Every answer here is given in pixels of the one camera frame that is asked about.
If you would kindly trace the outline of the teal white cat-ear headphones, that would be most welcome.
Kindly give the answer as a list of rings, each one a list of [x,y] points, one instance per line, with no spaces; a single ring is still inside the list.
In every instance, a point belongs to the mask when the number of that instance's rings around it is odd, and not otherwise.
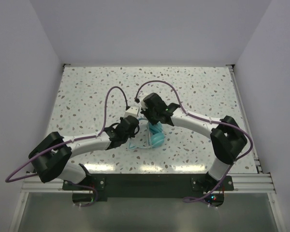
[[[148,149],[154,149],[161,147],[165,142],[165,133],[163,131],[163,125],[158,122],[157,124],[151,124],[146,118],[140,117],[138,118],[138,121],[145,121],[145,144],[144,145],[138,145],[136,143],[136,139],[132,138],[129,139],[127,150],[134,150],[134,149],[142,149],[142,150],[148,150]]]

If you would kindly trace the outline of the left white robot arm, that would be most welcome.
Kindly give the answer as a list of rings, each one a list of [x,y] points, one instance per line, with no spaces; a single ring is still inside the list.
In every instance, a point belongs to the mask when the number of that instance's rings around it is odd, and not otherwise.
[[[89,171],[82,164],[69,163],[69,159],[91,151],[120,147],[134,137],[138,129],[138,119],[127,116],[104,128],[100,135],[61,136],[55,131],[31,151],[29,160],[43,183],[59,178],[74,183],[79,189],[87,189]]]

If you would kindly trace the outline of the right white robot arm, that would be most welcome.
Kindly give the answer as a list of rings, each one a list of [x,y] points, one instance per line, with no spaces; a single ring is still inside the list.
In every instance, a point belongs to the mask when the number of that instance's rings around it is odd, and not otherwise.
[[[199,133],[211,140],[215,154],[214,162],[199,182],[212,190],[223,184],[223,176],[247,145],[247,138],[230,116],[211,119],[197,114],[185,113],[179,104],[167,105],[157,93],[141,93],[138,97],[141,113],[151,124],[167,124]]]

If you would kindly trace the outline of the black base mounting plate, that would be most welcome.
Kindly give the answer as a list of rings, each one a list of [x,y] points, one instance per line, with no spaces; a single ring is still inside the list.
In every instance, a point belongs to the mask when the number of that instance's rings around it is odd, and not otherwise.
[[[79,184],[65,181],[62,189],[73,191],[75,203],[109,198],[178,198],[186,203],[221,205],[224,193],[233,191],[234,186],[231,176],[215,181],[207,174],[92,174]]]

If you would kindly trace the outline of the front aluminium frame rail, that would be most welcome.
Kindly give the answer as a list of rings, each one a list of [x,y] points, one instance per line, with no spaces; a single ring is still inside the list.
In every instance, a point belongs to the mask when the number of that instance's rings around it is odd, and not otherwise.
[[[234,194],[266,194],[270,212],[273,213],[275,219],[274,222],[277,221],[276,191],[270,174],[231,174],[231,177],[232,181],[228,185],[233,185],[232,193]],[[9,231],[18,231],[29,193],[89,193],[87,190],[63,190],[63,184],[60,179],[54,179],[45,184],[38,177],[25,179]]]

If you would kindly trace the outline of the aluminium frame rail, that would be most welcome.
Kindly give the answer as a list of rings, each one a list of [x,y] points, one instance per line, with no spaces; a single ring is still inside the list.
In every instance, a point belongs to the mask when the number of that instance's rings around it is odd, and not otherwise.
[[[235,93],[238,99],[239,107],[241,110],[242,118],[244,121],[245,129],[252,137],[251,129],[248,123],[247,114],[243,105],[243,101],[240,95],[239,87],[235,79],[234,67],[235,65],[226,65],[229,69],[232,83],[235,89]],[[233,193],[265,193],[275,194],[276,189],[270,173],[264,174],[261,166],[261,162],[255,147],[252,149],[252,155],[257,170],[256,174],[231,174],[233,179],[234,191]]]
[[[275,219],[274,222],[277,221],[276,191],[270,174],[231,174],[231,177],[232,181],[228,185],[233,185],[232,193],[234,194],[266,194],[270,212],[273,213]],[[29,193],[89,193],[87,190],[63,190],[63,184],[60,179],[54,179],[45,184],[38,177],[25,179],[9,231],[18,231]]]

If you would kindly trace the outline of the right aluminium frame rail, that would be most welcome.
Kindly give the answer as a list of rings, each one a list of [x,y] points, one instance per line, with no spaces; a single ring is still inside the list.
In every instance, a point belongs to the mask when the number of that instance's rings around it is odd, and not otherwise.
[[[238,99],[239,107],[241,110],[242,118],[244,121],[245,129],[252,137],[251,129],[248,123],[247,114],[243,105],[243,101],[240,95],[239,87],[235,79],[234,67],[235,65],[226,65],[229,69],[232,83],[235,89],[235,93]],[[276,189],[270,173],[264,174],[261,166],[261,162],[255,147],[252,149],[252,155],[257,170],[256,174],[231,174],[233,179],[234,191],[233,193],[265,193],[275,194]]]

